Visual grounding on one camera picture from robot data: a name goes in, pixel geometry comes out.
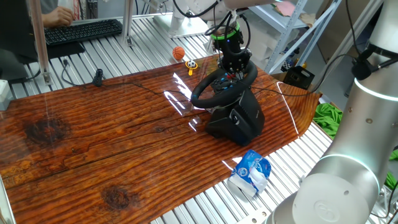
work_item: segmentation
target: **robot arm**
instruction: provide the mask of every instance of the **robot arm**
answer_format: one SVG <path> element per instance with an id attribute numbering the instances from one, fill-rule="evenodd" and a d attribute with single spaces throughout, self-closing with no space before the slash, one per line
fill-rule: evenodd
<path id="1" fill-rule="evenodd" d="M 208 10 L 215 0 L 186 0 L 201 18 L 223 23 L 229 12 L 241 7 L 270 4 L 272 0 L 223 0 L 215 6 L 215 16 Z M 326 153 L 303 181 L 298 192 L 283 201 L 269 216 L 267 224 L 362 224 L 373 209 L 386 179 L 387 161 L 398 144 L 398 1 L 385 0 L 379 21 L 370 39 L 373 51 L 370 64 L 379 65 L 375 72 L 368 67 L 356 69 L 351 90 L 337 135 Z M 216 34 L 216 48 L 223 51 L 220 67 L 238 73 L 249 62 L 249 51 L 241 54 L 236 16 Z"/>

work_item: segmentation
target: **wood grain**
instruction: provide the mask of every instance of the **wood grain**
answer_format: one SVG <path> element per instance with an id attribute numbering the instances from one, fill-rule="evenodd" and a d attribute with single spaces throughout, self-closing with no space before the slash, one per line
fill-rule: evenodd
<path id="1" fill-rule="evenodd" d="M 215 59 L 197 60 L 191 77 L 182 63 L 99 88 L 14 100 L 0 112 L 0 174 L 17 222 L 148 223 L 227 178 L 223 161 L 234 166 L 231 159 L 248 149 L 266 156 L 310 126 L 319 95 L 286 96 L 286 104 L 281 95 L 253 89 L 266 117 L 261 136 L 240 147 L 206 134 L 209 112 L 163 91 L 189 93 L 216 69 Z M 286 94 L 306 93 L 263 71 L 254 84 L 278 85 Z"/>

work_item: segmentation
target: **steering wheel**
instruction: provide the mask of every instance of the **steering wheel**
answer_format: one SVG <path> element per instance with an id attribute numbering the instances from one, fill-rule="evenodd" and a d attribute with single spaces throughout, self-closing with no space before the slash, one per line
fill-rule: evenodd
<path id="1" fill-rule="evenodd" d="M 249 61 L 246 67 L 247 75 L 236 82 L 234 85 L 223 87 L 223 90 L 219 94 L 214 95 L 209 99 L 199 100 L 199 96 L 214 82 L 218 83 L 218 80 L 226 78 L 227 74 L 225 70 L 219 68 L 204 78 L 192 91 L 191 102 L 197 108 L 213 108 L 216 106 L 227 106 L 235 102 L 236 99 L 243 93 L 244 90 L 250 87 L 250 85 L 257 78 L 257 68 L 252 61 Z"/>

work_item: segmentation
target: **small orange ball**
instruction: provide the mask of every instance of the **small orange ball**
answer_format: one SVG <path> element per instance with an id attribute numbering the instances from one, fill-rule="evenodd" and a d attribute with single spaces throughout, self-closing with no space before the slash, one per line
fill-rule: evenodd
<path id="1" fill-rule="evenodd" d="M 182 48 L 182 47 L 175 47 L 174 49 L 173 49 L 173 56 L 174 56 L 174 58 L 175 59 L 177 59 L 177 60 L 181 60 L 182 58 L 184 58 L 184 56 L 185 56 L 185 51 L 184 51 L 184 49 Z"/>

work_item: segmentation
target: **keyboard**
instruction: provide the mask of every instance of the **keyboard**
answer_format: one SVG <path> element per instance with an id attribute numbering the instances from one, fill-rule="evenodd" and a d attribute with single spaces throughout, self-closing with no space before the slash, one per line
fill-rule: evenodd
<path id="1" fill-rule="evenodd" d="M 45 29 L 44 34 L 47 45 L 58 45 L 121 34 L 122 28 L 119 21 L 109 19 L 76 26 Z"/>

